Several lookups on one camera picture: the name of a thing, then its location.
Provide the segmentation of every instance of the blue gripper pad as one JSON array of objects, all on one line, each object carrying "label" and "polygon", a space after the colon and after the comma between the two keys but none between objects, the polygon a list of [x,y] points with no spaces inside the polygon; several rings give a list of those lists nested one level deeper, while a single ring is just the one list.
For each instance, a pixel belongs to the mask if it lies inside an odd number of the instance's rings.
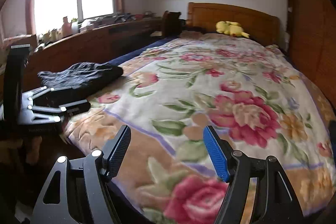
[{"label": "blue gripper pad", "polygon": [[229,182],[230,174],[227,170],[226,157],[208,127],[205,127],[203,130],[203,141],[208,150],[217,175],[225,182]]}]

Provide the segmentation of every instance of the wooden desk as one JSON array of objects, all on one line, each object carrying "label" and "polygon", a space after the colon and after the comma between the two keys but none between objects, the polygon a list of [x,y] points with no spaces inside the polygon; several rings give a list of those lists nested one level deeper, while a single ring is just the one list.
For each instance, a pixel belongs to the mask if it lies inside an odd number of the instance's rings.
[{"label": "wooden desk", "polygon": [[59,72],[80,62],[104,63],[150,44],[161,18],[109,25],[67,37],[33,54],[25,70],[23,90],[40,86],[39,71]]}]

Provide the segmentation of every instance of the dark blue sheet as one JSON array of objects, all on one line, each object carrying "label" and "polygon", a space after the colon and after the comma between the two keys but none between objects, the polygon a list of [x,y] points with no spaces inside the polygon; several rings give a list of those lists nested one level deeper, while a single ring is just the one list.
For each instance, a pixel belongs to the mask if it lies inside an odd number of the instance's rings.
[{"label": "dark blue sheet", "polygon": [[176,38],[178,38],[178,37],[177,36],[175,36],[175,37],[167,37],[165,39],[156,41],[156,42],[154,42],[154,43],[152,43],[152,44],[150,44],[150,45],[148,45],[148,46],[146,46],[144,48],[138,49],[136,51],[133,51],[133,52],[130,52],[130,53],[125,54],[123,56],[120,56],[120,57],[118,57],[116,59],[110,60],[110,61],[106,62],[106,64],[114,65],[114,66],[119,66],[120,64],[122,64],[122,63],[124,63],[124,62],[126,62],[128,60],[131,60],[134,57],[139,56],[142,52],[144,52],[148,48],[162,46],[162,45],[164,45],[164,44],[168,43],[169,41],[172,41],[173,39],[176,39]]}]

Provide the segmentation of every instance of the black cloth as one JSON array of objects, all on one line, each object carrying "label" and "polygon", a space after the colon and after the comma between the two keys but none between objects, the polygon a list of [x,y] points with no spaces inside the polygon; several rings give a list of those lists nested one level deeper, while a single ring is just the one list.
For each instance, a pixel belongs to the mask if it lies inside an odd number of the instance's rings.
[{"label": "black cloth", "polygon": [[71,86],[73,102],[84,100],[119,78],[123,69],[108,63],[77,63],[61,72],[40,71],[41,84],[48,88]]}]

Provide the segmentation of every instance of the plush toy on shelf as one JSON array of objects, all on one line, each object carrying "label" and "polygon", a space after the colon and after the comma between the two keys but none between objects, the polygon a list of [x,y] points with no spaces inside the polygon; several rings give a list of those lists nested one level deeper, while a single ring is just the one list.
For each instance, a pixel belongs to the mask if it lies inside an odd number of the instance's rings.
[{"label": "plush toy on shelf", "polygon": [[220,21],[217,22],[216,29],[218,33],[223,33],[232,37],[250,38],[250,35],[244,32],[243,28],[238,22]]}]

